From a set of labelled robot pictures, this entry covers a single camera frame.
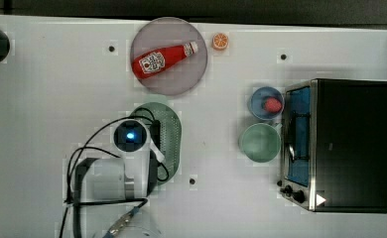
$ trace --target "ketchup bottle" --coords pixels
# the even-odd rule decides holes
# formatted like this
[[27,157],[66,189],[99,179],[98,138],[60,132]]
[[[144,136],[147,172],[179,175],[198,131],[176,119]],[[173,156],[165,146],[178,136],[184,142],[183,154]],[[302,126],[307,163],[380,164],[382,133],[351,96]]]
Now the ketchup bottle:
[[139,79],[148,78],[195,53],[197,53],[196,42],[155,49],[136,57],[132,62],[132,70]]

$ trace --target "orange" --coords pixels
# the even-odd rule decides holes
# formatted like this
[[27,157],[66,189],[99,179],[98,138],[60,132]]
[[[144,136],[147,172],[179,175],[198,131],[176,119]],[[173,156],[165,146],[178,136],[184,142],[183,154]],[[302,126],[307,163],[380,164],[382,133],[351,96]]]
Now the orange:
[[212,47],[218,51],[226,49],[228,46],[228,37],[225,34],[217,33],[212,38]]

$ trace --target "round plate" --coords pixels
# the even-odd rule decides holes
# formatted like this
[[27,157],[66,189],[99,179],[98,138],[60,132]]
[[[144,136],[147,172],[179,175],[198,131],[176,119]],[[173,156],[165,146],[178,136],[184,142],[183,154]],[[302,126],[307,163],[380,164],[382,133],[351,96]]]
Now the round plate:
[[206,44],[199,31],[179,18],[159,18],[144,26],[135,37],[130,60],[148,51],[195,41],[198,52],[173,67],[146,79],[138,79],[149,90],[163,95],[178,95],[193,88],[205,73]]
[[[149,109],[154,118],[161,123],[160,128],[160,151],[165,156],[164,165],[168,169],[169,177],[166,181],[158,181],[158,185],[164,184],[169,181],[178,170],[181,154],[181,138],[182,138],[182,125],[178,114],[172,108],[165,104],[158,102],[149,102],[143,104],[139,108]],[[152,119],[151,114],[145,110],[135,109],[131,116],[145,116]],[[145,119],[140,119],[146,125],[150,122]],[[166,172],[162,167],[158,167],[158,178],[165,178]]]

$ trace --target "white table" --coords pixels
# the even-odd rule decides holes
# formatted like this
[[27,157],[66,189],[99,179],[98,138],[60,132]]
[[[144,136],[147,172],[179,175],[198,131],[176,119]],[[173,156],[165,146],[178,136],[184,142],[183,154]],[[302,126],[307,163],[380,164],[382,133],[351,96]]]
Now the white table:
[[[128,61],[144,24],[0,16],[13,42],[0,63],[0,237],[58,235],[70,153],[149,97]],[[387,80],[387,31],[194,25],[207,41],[228,33],[230,46],[223,54],[208,49],[200,84],[168,98],[183,125],[181,166],[145,207],[165,237],[387,237],[387,214],[293,205],[275,185],[280,158],[253,164],[237,148],[255,121],[246,99],[257,87],[283,90],[316,77]],[[110,149],[107,134],[96,142]]]

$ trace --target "green plate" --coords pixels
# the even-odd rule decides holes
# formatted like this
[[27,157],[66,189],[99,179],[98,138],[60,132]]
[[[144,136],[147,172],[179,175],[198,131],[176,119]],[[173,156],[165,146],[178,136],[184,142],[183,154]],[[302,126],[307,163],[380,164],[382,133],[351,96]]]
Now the green plate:
[[[160,128],[160,151],[165,156],[164,165],[169,171],[169,181],[176,173],[179,167],[180,162],[180,151],[181,151],[181,137],[182,137],[182,125],[181,120],[179,120],[178,115],[175,113],[172,108],[168,107],[165,104],[158,102],[149,102],[139,106],[138,108],[147,108],[153,112],[156,120],[159,120],[161,123]],[[148,111],[139,110],[136,108],[135,113],[132,113],[131,116],[145,116],[151,118],[151,115]],[[151,123],[148,120],[141,119],[146,125]],[[162,167],[158,168],[158,178],[165,178],[166,172]],[[158,185],[164,184],[167,181],[159,181]]]

